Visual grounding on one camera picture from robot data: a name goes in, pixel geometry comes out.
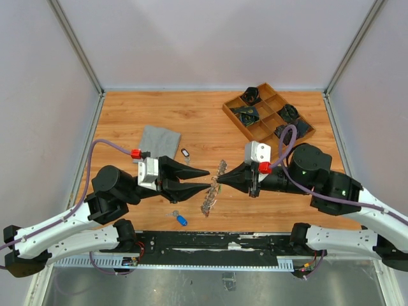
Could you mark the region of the metal key ring disc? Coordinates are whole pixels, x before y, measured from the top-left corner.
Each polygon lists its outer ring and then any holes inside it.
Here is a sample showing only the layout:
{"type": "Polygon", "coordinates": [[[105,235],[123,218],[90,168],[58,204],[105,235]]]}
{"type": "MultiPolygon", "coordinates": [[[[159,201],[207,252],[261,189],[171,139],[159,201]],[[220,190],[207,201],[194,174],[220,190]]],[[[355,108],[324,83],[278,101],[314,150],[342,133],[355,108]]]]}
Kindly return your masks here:
{"type": "Polygon", "coordinates": [[[208,217],[210,214],[210,211],[212,207],[214,206],[216,202],[216,196],[219,194],[219,190],[221,185],[217,182],[217,179],[221,176],[224,175],[226,172],[226,169],[228,167],[228,164],[225,160],[221,160],[219,163],[219,166],[217,167],[217,171],[215,175],[211,178],[211,185],[210,188],[208,189],[205,199],[201,205],[201,213],[205,216],[208,217]]]}

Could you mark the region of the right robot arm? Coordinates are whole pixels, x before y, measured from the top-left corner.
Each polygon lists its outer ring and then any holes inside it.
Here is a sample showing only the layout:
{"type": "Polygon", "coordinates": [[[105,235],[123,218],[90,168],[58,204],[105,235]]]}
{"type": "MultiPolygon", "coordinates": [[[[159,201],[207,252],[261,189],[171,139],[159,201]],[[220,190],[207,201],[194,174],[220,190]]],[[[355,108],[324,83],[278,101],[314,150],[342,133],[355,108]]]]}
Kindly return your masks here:
{"type": "Polygon", "coordinates": [[[309,195],[319,212],[361,224],[358,230],[294,224],[290,250],[297,254],[340,251],[379,259],[407,271],[407,217],[373,196],[357,180],[331,169],[332,157],[308,143],[279,149],[274,164],[264,157],[266,144],[251,142],[245,160],[217,182],[256,198],[261,191],[309,195]]]}

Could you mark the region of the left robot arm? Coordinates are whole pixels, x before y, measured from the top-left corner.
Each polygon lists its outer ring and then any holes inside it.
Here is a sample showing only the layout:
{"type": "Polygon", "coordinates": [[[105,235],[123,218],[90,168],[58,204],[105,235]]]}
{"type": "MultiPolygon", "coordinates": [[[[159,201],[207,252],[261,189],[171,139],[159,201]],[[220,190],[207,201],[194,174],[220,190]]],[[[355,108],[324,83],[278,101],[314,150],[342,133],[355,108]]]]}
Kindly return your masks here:
{"type": "Polygon", "coordinates": [[[170,203],[192,198],[208,183],[190,179],[209,175],[163,156],[146,157],[136,176],[112,165],[104,166],[91,180],[93,192],[75,207],[34,226],[10,225],[3,230],[10,252],[1,269],[14,277],[28,277],[62,258],[86,252],[143,251],[133,224],[123,217],[130,205],[162,196],[170,203]]]}

